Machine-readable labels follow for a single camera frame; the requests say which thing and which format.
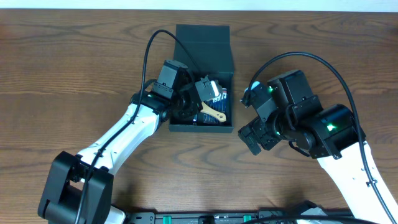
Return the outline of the silver combination wrench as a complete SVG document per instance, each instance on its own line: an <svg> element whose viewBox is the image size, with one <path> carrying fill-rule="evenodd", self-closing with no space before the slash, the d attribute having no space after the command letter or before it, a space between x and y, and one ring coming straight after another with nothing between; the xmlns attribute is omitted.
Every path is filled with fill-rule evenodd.
<svg viewBox="0 0 398 224"><path fill-rule="evenodd" d="M193 125L194 126L198 125L198 115L197 114L193 117Z"/></svg>

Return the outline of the orange scraper wooden handle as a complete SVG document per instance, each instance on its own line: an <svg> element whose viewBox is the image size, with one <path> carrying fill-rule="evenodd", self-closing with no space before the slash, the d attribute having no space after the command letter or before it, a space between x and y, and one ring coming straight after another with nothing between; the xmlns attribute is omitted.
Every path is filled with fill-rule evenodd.
<svg viewBox="0 0 398 224"><path fill-rule="evenodd" d="M226 115L224 113L214 110L213 108L210 108L204 101L202 101L201 106L202 106L202 109L200 111L201 113L210 115L221 123L227 120Z"/></svg>

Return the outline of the precision screwdriver set case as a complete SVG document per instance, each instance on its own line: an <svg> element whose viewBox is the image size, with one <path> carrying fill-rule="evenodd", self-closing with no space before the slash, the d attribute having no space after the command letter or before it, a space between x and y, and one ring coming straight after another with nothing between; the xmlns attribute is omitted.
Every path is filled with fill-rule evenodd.
<svg viewBox="0 0 398 224"><path fill-rule="evenodd" d="M226 88L224 88L218 97L204 101L203 103L212 110L217 111L221 118L201 112L200 115L202 116L202 123L216 125L226 122L227 99L228 91Z"/></svg>

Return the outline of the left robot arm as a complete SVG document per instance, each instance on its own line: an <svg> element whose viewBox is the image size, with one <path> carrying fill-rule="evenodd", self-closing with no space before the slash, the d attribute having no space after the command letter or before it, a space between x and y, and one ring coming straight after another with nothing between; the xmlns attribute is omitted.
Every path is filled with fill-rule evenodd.
<svg viewBox="0 0 398 224"><path fill-rule="evenodd" d="M114 177L136 148L171 114L190 117L206 101L222 95L216 80L158 78L142 82L126 112L103 136L73 155L52 162L38 215L49 223L125 223L127 215L111 204Z"/></svg>

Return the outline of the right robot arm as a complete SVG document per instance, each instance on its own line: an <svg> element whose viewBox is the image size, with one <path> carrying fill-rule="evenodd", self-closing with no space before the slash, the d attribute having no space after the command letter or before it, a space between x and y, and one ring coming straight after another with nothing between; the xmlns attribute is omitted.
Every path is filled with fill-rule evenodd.
<svg viewBox="0 0 398 224"><path fill-rule="evenodd" d="M383 181L363 130L344 105L328 109L318 96L279 93L245 95L257 117L238 132L254 154L281 141L318 161L334 181L355 218L374 223L397 223L397 202Z"/></svg>

